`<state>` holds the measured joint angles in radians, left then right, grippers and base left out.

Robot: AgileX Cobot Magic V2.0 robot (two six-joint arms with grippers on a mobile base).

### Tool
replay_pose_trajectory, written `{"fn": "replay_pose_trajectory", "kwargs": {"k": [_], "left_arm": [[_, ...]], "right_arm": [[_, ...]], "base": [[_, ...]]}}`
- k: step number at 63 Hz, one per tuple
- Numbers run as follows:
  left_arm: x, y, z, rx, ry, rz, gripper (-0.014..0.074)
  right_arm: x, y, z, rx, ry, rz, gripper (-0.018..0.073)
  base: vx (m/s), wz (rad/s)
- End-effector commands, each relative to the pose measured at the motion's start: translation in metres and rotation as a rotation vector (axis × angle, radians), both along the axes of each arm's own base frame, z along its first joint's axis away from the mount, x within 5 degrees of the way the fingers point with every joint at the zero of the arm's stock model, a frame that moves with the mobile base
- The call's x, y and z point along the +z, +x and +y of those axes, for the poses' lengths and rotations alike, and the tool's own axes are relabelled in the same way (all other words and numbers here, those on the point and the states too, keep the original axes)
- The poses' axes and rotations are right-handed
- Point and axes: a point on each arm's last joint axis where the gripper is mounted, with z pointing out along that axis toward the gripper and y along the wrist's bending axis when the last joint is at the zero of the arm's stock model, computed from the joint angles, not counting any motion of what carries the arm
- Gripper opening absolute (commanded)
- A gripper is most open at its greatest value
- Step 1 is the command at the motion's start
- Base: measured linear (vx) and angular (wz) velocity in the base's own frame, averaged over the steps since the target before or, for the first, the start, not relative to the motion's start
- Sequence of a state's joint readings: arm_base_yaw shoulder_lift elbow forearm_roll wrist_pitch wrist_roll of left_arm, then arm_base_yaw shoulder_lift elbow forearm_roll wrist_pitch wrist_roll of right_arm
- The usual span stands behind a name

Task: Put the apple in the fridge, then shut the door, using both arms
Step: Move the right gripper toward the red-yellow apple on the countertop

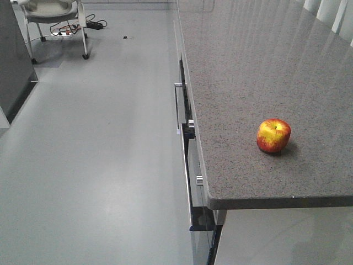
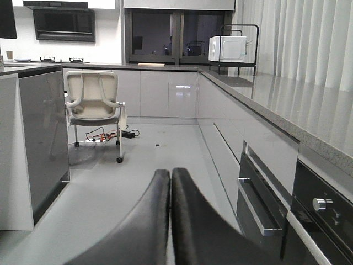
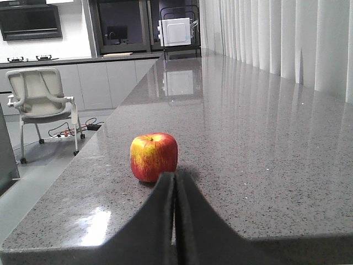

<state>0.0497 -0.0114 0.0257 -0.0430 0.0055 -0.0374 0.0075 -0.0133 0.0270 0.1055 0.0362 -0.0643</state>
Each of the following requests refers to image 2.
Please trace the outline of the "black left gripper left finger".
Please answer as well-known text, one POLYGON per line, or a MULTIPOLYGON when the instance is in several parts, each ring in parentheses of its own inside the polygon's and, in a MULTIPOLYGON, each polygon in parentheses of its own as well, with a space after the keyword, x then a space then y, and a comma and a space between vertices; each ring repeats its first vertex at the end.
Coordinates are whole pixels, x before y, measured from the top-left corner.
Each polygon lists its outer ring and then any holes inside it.
POLYGON ((67 264, 165 264, 170 175, 158 169, 121 223, 67 264))

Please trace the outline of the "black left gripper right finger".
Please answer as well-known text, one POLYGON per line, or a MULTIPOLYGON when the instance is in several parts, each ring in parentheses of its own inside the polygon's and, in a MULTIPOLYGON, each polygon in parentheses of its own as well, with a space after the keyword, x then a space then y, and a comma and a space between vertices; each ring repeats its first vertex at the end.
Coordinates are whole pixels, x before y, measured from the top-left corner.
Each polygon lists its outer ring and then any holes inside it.
POLYGON ((176 264, 278 264, 220 216, 185 168, 172 171, 171 204, 176 264))

